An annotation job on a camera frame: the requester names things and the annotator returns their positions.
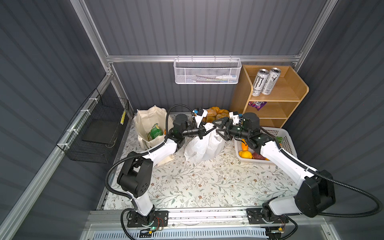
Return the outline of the green snack bag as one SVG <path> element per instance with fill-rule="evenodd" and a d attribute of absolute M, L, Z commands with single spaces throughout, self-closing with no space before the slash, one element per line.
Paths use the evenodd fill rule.
<path fill-rule="evenodd" d="M 159 124 L 156 123 L 153 125 L 153 127 L 149 131 L 148 138 L 150 141 L 152 141 L 152 140 L 156 139 L 157 137 L 163 136 L 163 135 L 164 135 L 164 131 L 162 131 L 161 128 L 159 127 Z"/>

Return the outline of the white plastic grocery bag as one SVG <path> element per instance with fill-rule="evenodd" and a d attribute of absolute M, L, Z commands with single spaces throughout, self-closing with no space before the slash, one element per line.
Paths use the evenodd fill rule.
<path fill-rule="evenodd" d="M 193 120 L 197 127 L 183 134 L 193 137 L 185 148 L 184 156 L 194 164 L 214 159 L 225 147 L 225 140 L 216 132 L 217 127 L 213 123 L 203 122 L 203 118 L 207 117 L 208 110 L 193 110 Z"/>

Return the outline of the white plastic produce basket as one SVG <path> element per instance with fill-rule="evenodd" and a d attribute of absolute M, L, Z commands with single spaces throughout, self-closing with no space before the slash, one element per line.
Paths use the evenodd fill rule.
<path fill-rule="evenodd" d="M 264 130 L 266 130 L 267 133 L 275 136 L 277 140 L 281 139 L 282 145 L 279 145 L 278 147 L 275 141 L 270 141 L 261 147 L 260 154 L 269 160 L 247 159 L 240 156 L 242 143 L 240 141 L 234 140 L 235 154 L 241 162 L 272 165 L 277 163 L 278 167 L 280 167 L 282 164 L 287 165 L 289 160 L 289 158 L 287 158 L 283 152 L 285 152 L 287 155 L 290 155 L 295 160 L 298 160 L 295 146 L 287 130 L 270 127 L 264 127 Z"/>

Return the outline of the beige canvas tote bag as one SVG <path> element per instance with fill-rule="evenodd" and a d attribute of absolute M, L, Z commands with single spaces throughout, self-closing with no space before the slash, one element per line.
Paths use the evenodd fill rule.
<path fill-rule="evenodd" d="M 161 132 L 168 127 L 173 126 L 171 117 L 166 118 L 167 111 L 163 108 L 153 106 L 148 110 L 138 110 L 134 117 L 138 141 L 143 150 L 150 150 L 162 144 L 165 140 L 165 135 L 158 136 L 154 139 L 149 137 L 149 133 L 154 125 L 158 125 Z M 177 151 L 177 144 L 171 139 L 167 139 L 166 143 L 156 151 L 152 152 L 149 157 L 154 162 L 155 167 L 159 167 L 174 159 L 173 154 Z"/>

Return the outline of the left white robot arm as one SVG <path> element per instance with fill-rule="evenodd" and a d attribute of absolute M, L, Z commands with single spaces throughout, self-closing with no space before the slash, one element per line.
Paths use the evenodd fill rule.
<path fill-rule="evenodd" d="M 172 128 L 169 128 L 169 116 L 166 116 L 166 135 L 163 142 L 140 154 L 132 152 L 125 158 L 117 184 L 128 195 L 137 214 L 142 217 L 154 215 L 155 207 L 147 193 L 154 166 L 176 153 L 184 145 L 186 137 L 198 137 L 202 140 L 215 129 L 212 127 L 207 130 L 204 127 L 202 121 L 207 115 L 208 111 L 201 108 L 192 111 L 191 121 L 187 115 L 178 114 Z"/>

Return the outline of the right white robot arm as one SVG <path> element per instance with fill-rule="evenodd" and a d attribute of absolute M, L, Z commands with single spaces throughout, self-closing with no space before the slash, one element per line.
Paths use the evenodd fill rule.
<path fill-rule="evenodd" d="M 332 175 L 318 177 L 318 171 L 283 149 L 277 137 L 260 126 L 255 113 L 245 113 L 240 123 L 229 117 L 213 121 L 217 133 L 226 141 L 244 140 L 249 148 L 261 154 L 286 173 L 299 187 L 295 196 L 275 197 L 263 204 L 262 216 L 272 223 L 282 215 L 303 214 L 313 218 L 336 202 Z"/>

